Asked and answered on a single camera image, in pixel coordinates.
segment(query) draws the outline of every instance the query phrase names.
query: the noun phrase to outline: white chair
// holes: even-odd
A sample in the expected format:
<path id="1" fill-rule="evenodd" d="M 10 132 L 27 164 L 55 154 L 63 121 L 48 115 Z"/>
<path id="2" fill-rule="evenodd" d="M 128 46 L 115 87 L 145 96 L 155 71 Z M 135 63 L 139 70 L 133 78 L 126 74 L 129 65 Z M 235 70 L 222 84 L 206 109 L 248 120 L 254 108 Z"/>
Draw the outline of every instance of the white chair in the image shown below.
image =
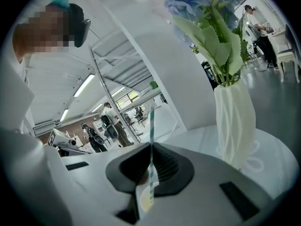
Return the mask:
<path id="1" fill-rule="evenodd" d="M 284 82 L 285 63 L 293 61 L 294 67 L 295 67 L 295 75 L 296 75 L 297 83 L 299 84 L 300 80 L 298 78 L 298 57 L 295 54 L 296 51 L 294 50 L 294 46 L 292 44 L 290 44 L 290 42 L 286 38 L 286 32 L 287 31 L 282 31 L 282 32 L 278 32 L 278 33 L 272 35 L 272 38 L 275 40 L 275 43 L 276 43 L 278 51 L 279 51 L 277 54 L 277 64 L 278 64 L 279 71 L 280 71 L 281 83 Z M 284 46 L 284 45 L 286 45 L 288 47 L 288 49 L 286 49 L 286 50 L 281 49 L 281 46 Z"/>

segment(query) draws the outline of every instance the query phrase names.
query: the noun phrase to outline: white partition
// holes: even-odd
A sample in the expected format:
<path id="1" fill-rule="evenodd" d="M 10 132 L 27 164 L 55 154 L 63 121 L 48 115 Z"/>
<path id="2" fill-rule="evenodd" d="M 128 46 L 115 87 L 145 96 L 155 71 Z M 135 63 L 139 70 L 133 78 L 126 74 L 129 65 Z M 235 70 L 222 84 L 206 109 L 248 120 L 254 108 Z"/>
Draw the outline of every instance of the white partition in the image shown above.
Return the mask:
<path id="1" fill-rule="evenodd" d="M 140 0 L 102 0 L 137 50 L 175 114 L 190 130 L 216 124 L 214 92 L 200 62 L 170 25 Z"/>

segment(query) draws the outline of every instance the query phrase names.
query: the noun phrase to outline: blue hair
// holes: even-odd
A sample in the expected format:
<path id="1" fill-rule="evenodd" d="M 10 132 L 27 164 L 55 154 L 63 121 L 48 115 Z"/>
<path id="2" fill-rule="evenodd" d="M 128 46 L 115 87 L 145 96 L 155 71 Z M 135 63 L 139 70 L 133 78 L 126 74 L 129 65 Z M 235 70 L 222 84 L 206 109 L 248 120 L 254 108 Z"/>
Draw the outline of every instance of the blue hair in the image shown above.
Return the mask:
<path id="1" fill-rule="evenodd" d="M 49 5 L 57 5 L 58 7 L 69 9 L 69 0 L 52 0 Z"/>

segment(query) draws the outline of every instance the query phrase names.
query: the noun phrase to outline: white vase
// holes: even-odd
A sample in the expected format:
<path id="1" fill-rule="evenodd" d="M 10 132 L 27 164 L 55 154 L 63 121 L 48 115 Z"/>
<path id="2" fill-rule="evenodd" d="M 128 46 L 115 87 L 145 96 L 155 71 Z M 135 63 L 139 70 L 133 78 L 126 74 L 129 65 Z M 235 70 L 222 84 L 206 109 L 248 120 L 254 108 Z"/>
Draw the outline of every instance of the white vase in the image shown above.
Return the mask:
<path id="1" fill-rule="evenodd" d="M 254 141 L 256 116 L 245 83 L 219 85 L 214 90 L 216 122 L 222 159 L 240 169 Z"/>

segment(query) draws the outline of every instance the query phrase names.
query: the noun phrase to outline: ceiling light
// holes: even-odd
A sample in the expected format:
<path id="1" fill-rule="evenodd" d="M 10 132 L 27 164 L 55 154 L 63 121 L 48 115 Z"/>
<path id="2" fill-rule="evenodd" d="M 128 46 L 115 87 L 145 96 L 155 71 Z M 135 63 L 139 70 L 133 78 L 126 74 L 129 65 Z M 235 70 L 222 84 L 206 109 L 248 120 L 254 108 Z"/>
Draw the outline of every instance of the ceiling light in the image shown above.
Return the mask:
<path id="1" fill-rule="evenodd" d="M 62 115 L 62 117 L 61 117 L 60 122 L 62 122 L 62 121 L 65 119 L 65 116 L 66 116 L 66 114 L 68 113 L 68 111 L 69 111 L 69 109 L 65 109 L 65 111 L 64 111 L 64 113 L 63 113 L 63 115 Z"/>
<path id="2" fill-rule="evenodd" d="M 100 105 L 98 105 L 93 111 L 92 111 L 92 113 L 94 112 L 94 111 L 96 111 L 100 106 L 102 106 L 103 104 L 100 104 Z"/>
<path id="3" fill-rule="evenodd" d="M 123 91 L 124 90 L 124 87 L 122 87 L 121 89 L 117 90 L 113 95 L 112 97 L 114 97 L 115 95 L 117 95 L 119 92 Z"/>
<path id="4" fill-rule="evenodd" d="M 81 84 L 80 88 L 75 92 L 74 97 L 79 96 L 79 94 L 84 90 L 84 88 L 94 78 L 94 76 L 94 74 L 89 74 L 88 77 L 86 77 L 85 81 Z"/>

